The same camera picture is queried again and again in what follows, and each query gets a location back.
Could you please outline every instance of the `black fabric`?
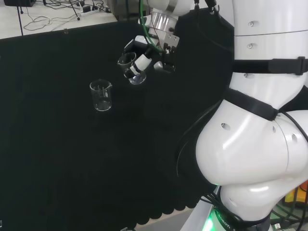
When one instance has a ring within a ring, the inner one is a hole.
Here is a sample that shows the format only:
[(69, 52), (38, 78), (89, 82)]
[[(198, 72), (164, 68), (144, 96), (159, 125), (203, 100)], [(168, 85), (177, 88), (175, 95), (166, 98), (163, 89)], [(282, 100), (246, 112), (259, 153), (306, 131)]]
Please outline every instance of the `black fabric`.
[[(207, 13), (201, 28), (231, 46), (233, 34)], [(143, 34), (137, 22), (0, 40), (2, 230), (119, 231), (194, 207), (214, 189), (175, 170), (178, 139), (232, 74), (232, 55), (206, 41), (194, 20), (188, 14), (177, 25), (176, 72), (150, 72), (140, 87), (117, 66)], [(95, 114), (89, 89), (99, 78), (113, 84), (105, 116)], [(192, 142), (181, 156), (193, 151)], [(194, 164), (181, 168), (193, 172)]]
[(233, 71), (238, 73), (295, 74), (301, 76), (308, 71), (308, 60), (305, 57), (298, 57), (297, 59), (235, 60)]
[(240, 108), (243, 108), (246, 111), (249, 111), (269, 121), (273, 121), (279, 112), (271, 105), (252, 98), (244, 93), (241, 93), (240, 91), (233, 90), (231, 88), (226, 89), (224, 99)]

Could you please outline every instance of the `wire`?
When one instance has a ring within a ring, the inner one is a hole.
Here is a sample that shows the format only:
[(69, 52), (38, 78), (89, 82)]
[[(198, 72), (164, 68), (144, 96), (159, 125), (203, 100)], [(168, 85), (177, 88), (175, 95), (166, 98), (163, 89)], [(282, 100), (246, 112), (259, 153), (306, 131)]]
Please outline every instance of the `wire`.
[(290, 217), (294, 217), (298, 220), (300, 220), (301, 218), (299, 216), (294, 215), (293, 213), (289, 212), (288, 210), (282, 208), (280, 205), (276, 205), (277, 208), (279, 208), (282, 212), (286, 213), (287, 215), (289, 215)]
[(210, 201), (208, 201), (208, 200), (205, 200), (203, 198), (200, 198), (200, 200), (212, 205), (212, 203)]
[[(302, 129), (302, 127), (297, 123), (297, 121), (292, 116), (290, 116), (288, 113), (286, 113), (285, 111), (281, 111), (281, 113), (284, 114), (286, 117), (288, 117), (288, 119), (290, 119), (295, 124), (297, 129), (302, 133), (303, 137), (308, 142), (308, 135), (305, 133), (305, 131)], [(303, 215), (302, 215), (302, 218), (300, 220), (300, 223), (299, 223), (296, 231), (300, 231), (303, 224), (304, 224), (305, 217), (306, 217), (307, 204), (308, 204), (308, 193), (306, 194), (306, 197), (305, 197), (305, 205), (304, 205), (304, 209), (303, 209)]]
[(196, 5), (196, 6), (195, 6), (195, 11), (196, 11), (196, 13), (197, 13), (196, 27), (197, 27), (197, 30), (200, 32), (200, 34), (201, 34), (205, 39), (207, 39), (208, 41), (210, 41), (211, 43), (213, 43), (214, 45), (216, 45), (216, 46), (222, 48), (222, 49), (225, 50), (225, 51), (228, 51), (228, 52), (230, 52), (230, 53), (234, 53), (234, 51), (233, 51), (232, 49), (226, 48), (225, 46), (223, 46), (223, 45), (221, 45), (221, 44), (215, 42), (214, 40), (212, 40), (211, 38), (209, 38), (209, 37), (201, 30), (200, 24), (199, 24), (199, 10), (200, 10), (199, 6)]
[(139, 3), (140, 3), (140, 17), (141, 17), (141, 24), (142, 24), (142, 27), (143, 27), (143, 30), (144, 30), (144, 33), (146, 35), (146, 38), (150, 41), (151, 45), (153, 46), (154, 49), (156, 49), (158, 52), (163, 52), (163, 50), (159, 47), (157, 47), (152, 39), (150, 38), (150, 35), (148, 33), (148, 31), (146, 30), (146, 27), (145, 27), (145, 23), (144, 23), (144, 19), (143, 19), (143, 0), (139, 0)]
[[(156, 32), (156, 29), (154, 28), (154, 24), (153, 24), (153, 15), (152, 15), (152, 11), (151, 11), (151, 10), (150, 10), (150, 16), (151, 16), (151, 23), (152, 23), (152, 25), (153, 25), (153, 30), (154, 30), (156, 36), (158, 37), (158, 34), (157, 34), (157, 32)], [(160, 47), (160, 49), (163, 50), (162, 46), (160, 45), (159, 37), (158, 37), (158, 46)]]
[(298, 188), (295, 189), (295, 192), (294, 192), (294, 199), (293, 199), (293, 203), (292, 203), (292, 208), (290, 209), (289, 213), (287, 213), (287, 216), (285, 216), (281, 223), (283, 223), (285, 220), (287, 220), (289, 217), (294, 217), (295, 216), (293, 215), (293, 212), (294, 212), (294, 209), (295, 209), (295, 205), (296, 205), (296, 200), (297, 200), (297, 192), (298, 192)]
[(176, 146), (175, 149), (175, 158), (177, 160), (179, 160), (179, 156), (181, 154), (181, 151), (183, 150), (183, 146), (181, 146), (181, 141), (185, 138), (185, 136), (187, 136), (192, 129), (194, 129), (201, 121), (203, 118), (205, 118), (211, 111), (213, 111), (215, 108), (217, 108), (220, 105), (221, 101), (218, 101), (216, 104), (214, 104), (213, 106), (210, 106), (209, 108), (207, 108), (202, 115), (183, 133), (183, 135), (180, 137), (178, 144)]
[(307, 190), (303, 189), (302, 186), (299, 186), (300, 190), (303, 191), (303, 192), (307, 192)]

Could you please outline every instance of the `screw hole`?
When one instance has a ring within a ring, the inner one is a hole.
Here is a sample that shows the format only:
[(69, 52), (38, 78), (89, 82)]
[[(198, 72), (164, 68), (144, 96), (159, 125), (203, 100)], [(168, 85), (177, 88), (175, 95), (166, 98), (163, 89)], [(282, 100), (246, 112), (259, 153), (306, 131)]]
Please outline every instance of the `screw hole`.
[(231, 200), (231, 198), (229, 198), (229, 200), (235, 207), (237, 207), (237, 204), (233, 200)]
[(295, 134), (292, 134), (292, 140), (293, 142), (297, 142), (297, 136)]
[(228, 124), (222, 123), (221, 126), (225, 130), (228, 130), (228, 131), (231, 130), (231, 127)]

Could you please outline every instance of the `green light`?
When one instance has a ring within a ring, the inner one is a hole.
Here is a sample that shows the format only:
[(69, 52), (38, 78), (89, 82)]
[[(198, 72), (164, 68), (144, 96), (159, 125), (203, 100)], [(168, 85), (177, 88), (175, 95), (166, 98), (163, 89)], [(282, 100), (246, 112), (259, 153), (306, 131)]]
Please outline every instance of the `green light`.
[(212, 228), (213, 228), (213, 221), (211, 217), (209, 217), (209, 219), (207, 219), (207, 221), (205, 222), (202, 231), (210, 231)]

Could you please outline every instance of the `empty glass beaker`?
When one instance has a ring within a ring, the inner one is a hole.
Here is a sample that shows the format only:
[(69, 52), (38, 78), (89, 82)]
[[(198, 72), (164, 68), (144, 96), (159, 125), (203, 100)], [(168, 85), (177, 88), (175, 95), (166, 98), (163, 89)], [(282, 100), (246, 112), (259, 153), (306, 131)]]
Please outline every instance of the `empty glass beaker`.
[(99, 112), (111, 108), (112, 84), (106, 80), (98, 79), (90, 84), (94, 108)]

